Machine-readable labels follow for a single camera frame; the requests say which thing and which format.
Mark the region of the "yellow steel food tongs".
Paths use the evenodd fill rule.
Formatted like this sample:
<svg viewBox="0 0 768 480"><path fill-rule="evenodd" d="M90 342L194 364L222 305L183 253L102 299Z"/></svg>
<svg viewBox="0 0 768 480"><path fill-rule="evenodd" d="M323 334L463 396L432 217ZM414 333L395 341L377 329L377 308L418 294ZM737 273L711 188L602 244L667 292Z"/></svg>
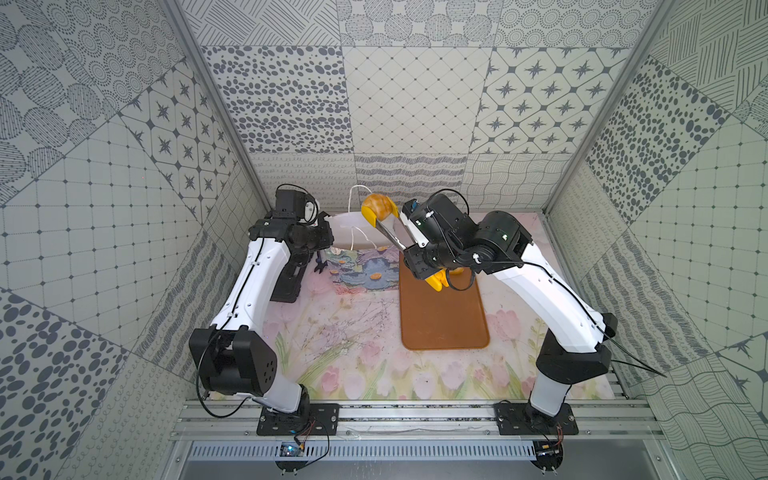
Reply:
<svg viewBox="0 0 768 480"><path fill-rule="evenodd" d="M393 213L383 221L378 221L376 219L373 219L372 221L372 218L369 217L371 211L363 206L363 202L361 206L361 213L364 219L372 227L374 227L377 231L379 231L394 246L396 246L402 253L407 247L413 244L418 244L420 247L424 247L427 244L426 239L421 234L414 235L414 232L416 231L416 227L413 226L409 220L403 221L400 218L400 213L397 206L396 206L397 213ZM401 227L404 227L406 229L406 232L409 238L411 239L410 245L405 245L401 241L401 239L397 236L397 232L395 229L396 225L400 225ZM444 287L448 287L449 285L446 269L441 269L438 273L432 275L431 277L428 277L427 279L420 279L420 280L424 280L437 292L440 292Z"/></svg>

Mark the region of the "floral paper gift bag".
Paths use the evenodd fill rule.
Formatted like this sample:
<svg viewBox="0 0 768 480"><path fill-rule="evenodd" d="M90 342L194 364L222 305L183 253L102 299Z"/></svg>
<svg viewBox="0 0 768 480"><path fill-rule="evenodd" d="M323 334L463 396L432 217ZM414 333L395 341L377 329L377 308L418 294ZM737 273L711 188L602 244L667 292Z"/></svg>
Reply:
<svg viewBox="0 0 768 480"><path fill-rule="evenodd" d="M396 290L399 254L395 247L352 209L353 197L372 194L366 185L354 184L347 197L347 211L330 217L334 242L325 252L330 278L340 294Z"/></svg>

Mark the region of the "round bun bread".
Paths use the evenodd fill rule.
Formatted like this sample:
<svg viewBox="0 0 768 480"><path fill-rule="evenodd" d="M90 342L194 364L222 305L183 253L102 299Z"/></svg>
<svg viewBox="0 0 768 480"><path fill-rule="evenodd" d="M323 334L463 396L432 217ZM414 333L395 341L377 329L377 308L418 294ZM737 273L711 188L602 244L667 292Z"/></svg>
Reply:
<svg viewBox="0 0 768 480"><path fill-rule="evenodd" d="M397 207L386 195L372 193L366 197L363 206L371 211L369 217L383 221L393 213L397 213Z"/></svg>

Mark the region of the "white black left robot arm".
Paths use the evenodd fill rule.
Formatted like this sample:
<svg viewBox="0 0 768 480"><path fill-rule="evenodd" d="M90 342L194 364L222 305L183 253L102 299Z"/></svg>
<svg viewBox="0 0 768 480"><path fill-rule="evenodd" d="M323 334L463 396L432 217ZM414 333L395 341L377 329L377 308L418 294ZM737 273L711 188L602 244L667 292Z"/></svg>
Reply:
<svg viewBox="0 0 768 480"><path fill-rule="evenodd" d="M243 395L293 417L308 415L306 389L287 379L276 352L262 338L266 312L280 275L293 256L302 265L329 248L334 237L327 214L310 223L267 218L249 230L244 264L224 305L207 328L195 329L189 349L195 383L224 395Z"/></svg>

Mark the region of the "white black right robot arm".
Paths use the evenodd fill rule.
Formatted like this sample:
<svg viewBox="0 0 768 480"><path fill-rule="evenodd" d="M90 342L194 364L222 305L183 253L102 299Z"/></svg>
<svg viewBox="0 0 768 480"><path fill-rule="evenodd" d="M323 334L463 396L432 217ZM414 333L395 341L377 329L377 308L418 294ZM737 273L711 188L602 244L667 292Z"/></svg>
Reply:
<svg viewBox="0 0 768 480"><path fill-rule="evenodd" d="M451 287L450 273L457 268L484 273L514 291L545 322L529 410L555 417L573 385L607 372L611 354L604 343L614 334L615 318L582 302L516 217L492 211L476 223L439 196L434 206L407 202L400 219L413 239L403 255L415 278L441 291Z"/></svg>

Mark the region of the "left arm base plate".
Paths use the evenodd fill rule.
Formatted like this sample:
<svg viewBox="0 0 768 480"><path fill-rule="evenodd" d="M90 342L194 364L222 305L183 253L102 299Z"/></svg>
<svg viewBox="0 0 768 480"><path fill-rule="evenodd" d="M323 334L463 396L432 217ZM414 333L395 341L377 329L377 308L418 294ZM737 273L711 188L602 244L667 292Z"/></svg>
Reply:
<svg viewBox="0 0 768 480"><path fill-rule="evenodd" d="M340 405L316 403L300 407L296 413L263 410L258 422L258 436L335 436L338 428Z"/></svg>

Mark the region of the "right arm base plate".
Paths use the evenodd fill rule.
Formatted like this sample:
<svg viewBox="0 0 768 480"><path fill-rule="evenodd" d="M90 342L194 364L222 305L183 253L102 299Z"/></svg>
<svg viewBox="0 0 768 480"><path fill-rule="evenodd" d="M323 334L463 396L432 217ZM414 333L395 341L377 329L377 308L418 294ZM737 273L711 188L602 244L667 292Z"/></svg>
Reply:
<svg viewBox="0 0 768 480"><path fill-rule="evenodd" d="M579 428L568 403L563 403L555 416L545 415L528 403L500 401L493 405L500 435L577 435Z"/></svg>

